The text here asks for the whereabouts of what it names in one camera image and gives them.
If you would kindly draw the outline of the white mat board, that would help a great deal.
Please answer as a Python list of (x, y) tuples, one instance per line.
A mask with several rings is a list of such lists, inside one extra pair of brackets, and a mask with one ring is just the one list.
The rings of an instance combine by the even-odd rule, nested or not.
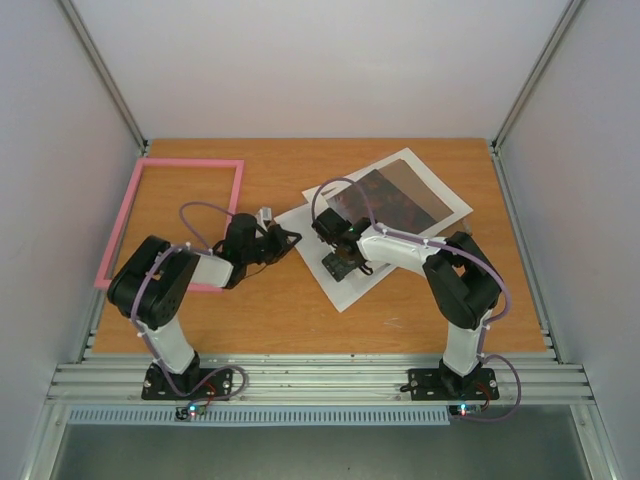
[[(379, 170), (385, 177), (391, 180), (394, 184), (405, 190), (406, 187), (401, 184), (401, 175), (414, 175), (419, 181), (421, 181), (433, 194), (445, 204), (452, 213), (438, 222), (436, 225), (425, 230), (423, 233), (417, 234), (426, 237), (435, 237), (435, 234), (442, 229), (452, 225), (453, 223), (467, 217), (470, 220), (470, 215), (473, 212), (472, 207), (467, 204), (458, 194), (456, 194), (444, 181), (442, 181), (411, 149), (404, 148), (382, 160), (372, 163), (371, 165), (357, 170), (347, 176), (346, 182), (339, 181), (334, 182), (322, 189), (321, 197), (317, 200), (316, 210), (322, 211), (324, 208), (329, 207), (326, 203), (323, 192), (328, 192), (337, 187), (337, 190), (341, 190), (344, 186), (355, 182), (366, 175), (371, 170)], [(361, 196), (364, 202), (369, 202), (365, 193), (359, 188)]]

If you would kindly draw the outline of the pink photo frame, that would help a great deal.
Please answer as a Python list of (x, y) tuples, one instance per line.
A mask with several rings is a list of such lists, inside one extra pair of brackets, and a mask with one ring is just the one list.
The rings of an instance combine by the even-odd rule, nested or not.
[(203, 168), (203, 169), (233, 169), (234, 177), (229, 197), (228, 210), (231, 213), (237, 211), (242, 178), (244, 174), (243, 160), (228, 159), (198, 159), (198, 158), (150, 158), (140, 157), (134, 166), (125, 194), (116, 216), (111, 234), (104, 254), (102, 256), (95, 280), (94, 287), (106, 290), (111, 280), (108, 278), (110, 268), (116, 257), (116, 247), (124, 234), (126, 223), (132, 210), (135, 196), (140, 184), (142, 174), (147, 167), (167, 168)]

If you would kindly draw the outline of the landscape photo print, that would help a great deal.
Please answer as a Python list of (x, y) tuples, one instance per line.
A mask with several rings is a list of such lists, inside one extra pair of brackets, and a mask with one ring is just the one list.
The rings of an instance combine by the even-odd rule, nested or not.
[(401, 175), (402, 190), (379, 170), (374, 169), (348, 184), (341, 190), (337, 187), (323, 192), (327, 205), (341, 217), (356, 223), (368, 216), (368, 210), (359, 188), (369, 200), (378, 222), (413, 234), (425, 230), (447, 218), (452, 211), (443, 204), (414, 175)]

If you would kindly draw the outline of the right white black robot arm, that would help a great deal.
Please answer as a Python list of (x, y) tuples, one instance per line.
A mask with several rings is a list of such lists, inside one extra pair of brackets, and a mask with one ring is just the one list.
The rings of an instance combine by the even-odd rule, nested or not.
[(475, 387), (490, 316), (505, 285), (470, 235), (425, 239), (367, 217), (351, 223), (331, 208), (312, 215), (312, 228), (332, 248), (322, 264), (337, 282), (353, 271), (372, 275), (373, 262), (425, 278), (448, 322), (439, 383), (451, 399)]

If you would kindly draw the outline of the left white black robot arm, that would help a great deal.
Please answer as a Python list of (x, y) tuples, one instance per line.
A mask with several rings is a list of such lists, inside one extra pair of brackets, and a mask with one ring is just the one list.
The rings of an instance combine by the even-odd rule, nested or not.
[(107, 300), (130, 321), (152, 355), (144, 393), (186, 399), (218, 375), (202, 372), (199, 355), (179, 322), (191, 283), (232, 289), (246, 278), (249, 266), (275, 264), (301, 240), (297, 232), (246, 213), (233, 215), (224, 238), (206, 251), (147, 237), (107, 290)]

